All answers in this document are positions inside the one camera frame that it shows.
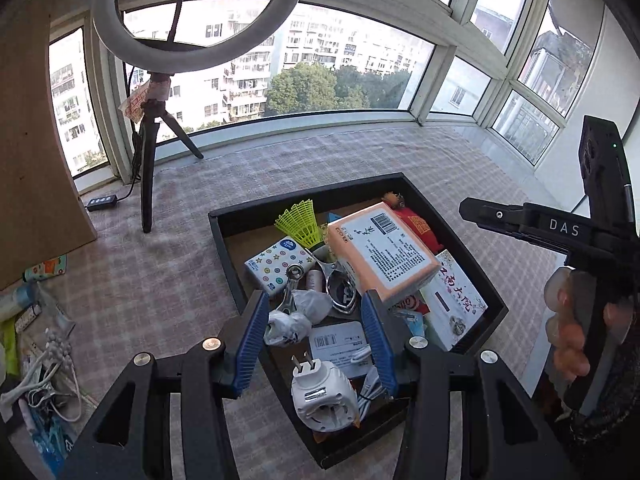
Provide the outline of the person's right hand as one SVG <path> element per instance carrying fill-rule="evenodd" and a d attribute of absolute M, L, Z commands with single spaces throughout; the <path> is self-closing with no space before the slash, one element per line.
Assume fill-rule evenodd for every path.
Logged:
<path fill-rule="evenodd" d="M 560 266 L 544 285 L 544 302 L 552 311 L 546 334 L 552 347 L 554 374 L 567 385 L 597 367 L 586 353 L 586 307 L 594 298 L 596 280 L 588 273 Z M 614 356 L 606 379 L 629 389 L 639 387 L 639 298 L 608 302 L 601 312 L 605 333 L 614 339 Z"/>

